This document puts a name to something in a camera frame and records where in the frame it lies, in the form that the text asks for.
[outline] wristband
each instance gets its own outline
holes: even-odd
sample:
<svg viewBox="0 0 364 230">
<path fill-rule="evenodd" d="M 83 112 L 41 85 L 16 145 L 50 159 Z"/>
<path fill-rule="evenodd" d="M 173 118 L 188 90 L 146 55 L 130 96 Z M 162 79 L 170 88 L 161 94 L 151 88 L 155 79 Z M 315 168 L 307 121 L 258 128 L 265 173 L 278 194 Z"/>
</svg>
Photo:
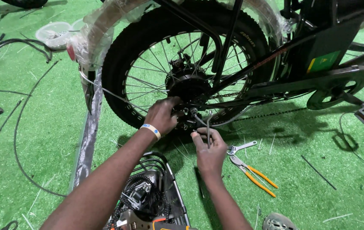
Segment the wristband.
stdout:
<svg viewBox="0 0 364 230">
<path fill-rule="evenodd" d="M 161 138 L 161 134 L 159 133 L 159 131 L 155 127 L 153 127 L 152 125 L 143 124 L 141 126 L 141 128 L 147 128 L 147 129 L 151 130 L 155 134 L 155 136 L 157 136 L 158 140 Z"/>
</svg>

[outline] green label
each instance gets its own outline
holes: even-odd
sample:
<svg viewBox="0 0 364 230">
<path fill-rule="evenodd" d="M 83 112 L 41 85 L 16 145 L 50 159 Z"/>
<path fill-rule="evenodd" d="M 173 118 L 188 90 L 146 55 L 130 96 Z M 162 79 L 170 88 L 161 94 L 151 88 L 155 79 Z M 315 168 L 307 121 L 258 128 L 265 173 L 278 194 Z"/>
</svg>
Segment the green label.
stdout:
<svg viewBox="0 0 364 230">
<path fill-rule="evenodd" d="M 337 59 L 339 51 L 329 53 L 311 60 L 307 73 L 329 70 Z"/>
</svg>

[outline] hand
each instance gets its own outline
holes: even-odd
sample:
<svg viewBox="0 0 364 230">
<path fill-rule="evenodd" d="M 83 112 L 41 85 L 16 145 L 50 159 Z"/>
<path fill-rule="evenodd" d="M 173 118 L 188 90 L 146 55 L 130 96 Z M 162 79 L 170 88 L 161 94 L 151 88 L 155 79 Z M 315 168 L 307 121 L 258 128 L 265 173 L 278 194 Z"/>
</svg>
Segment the hand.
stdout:
<svg viewBox="0 0 364 230">
<path fill-rule="evenodd" d="M 198 133 L 191 133 L 192 140 L 196 146 L 198 155 L 198 169 L 204 180 L 210 178 L 220 178 L 222 175 L 222 165 L 226 157 L 227 145 L 223 141 L 219 132 L 210 128 L 210 149 L 202 139 L 207 139 L 206 128 L 198 128 Z"/>
<path fill-rule="evenodd" d="M 171 114 L 175 105 L 182 103 L 179 97 L 168 97 L 155 102 L 148 110 L 144 124 L 155 127 L 161 136 L 169 133 L 178 124 L 177 118 L 185 115 L 182 111 Z"/>
</svg>

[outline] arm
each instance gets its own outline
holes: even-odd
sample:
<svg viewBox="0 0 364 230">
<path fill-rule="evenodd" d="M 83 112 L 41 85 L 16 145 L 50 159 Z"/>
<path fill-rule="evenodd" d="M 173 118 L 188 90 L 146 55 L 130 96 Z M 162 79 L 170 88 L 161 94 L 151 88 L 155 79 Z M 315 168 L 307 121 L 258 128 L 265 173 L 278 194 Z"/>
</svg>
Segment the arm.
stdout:
<svg viewBox="0 0 364 230">
<path fill-rule="evenodd" d="M 198 132 L 204 134 L 191 133 L 198 155 L 198 169 L 223 229 L 253 230 L 222 181 L 222 165 L 226 157 L 227 145 L 216 130 L 210 129 L 211 147 L 208 149 L 207 144 L 202 141 L 206 139 L 206 128 L 198 128 Z"/>
<path fill-rule="evenodd" d="M 161 135 L 169 133 L 177 124 L 177 117 L 171 117 L 171 111 L 179 100 L 178 97 L 169 97 L 157 101 L 149 108 L 145 124 L 154 126 Z M 102 229 L 114 211 L 132 170 L 156 140 L 151 130 L 139 129 L 64 199 L 40 229 Z"/>
</svg>

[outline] power drill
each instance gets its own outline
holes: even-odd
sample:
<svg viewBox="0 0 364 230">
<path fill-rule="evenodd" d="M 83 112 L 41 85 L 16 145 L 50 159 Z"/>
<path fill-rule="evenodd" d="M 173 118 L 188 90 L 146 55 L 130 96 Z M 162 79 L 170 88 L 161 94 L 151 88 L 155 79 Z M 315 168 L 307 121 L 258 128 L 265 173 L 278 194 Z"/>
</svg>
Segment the power drill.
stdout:
<svg viewBox="0 0 364 230">
<path fill-rule="evenodd" d="M 127 210 L 122 213 L 121 218 L 117 221 L 117 227 L 122 230 L 153 230 L 153 229 L 166 229 L 166 230 L 198 230 L 184 225 L 177 225 L 164 222 L 145 222 L 135 215 L 133 210 Z"/>
</svg>

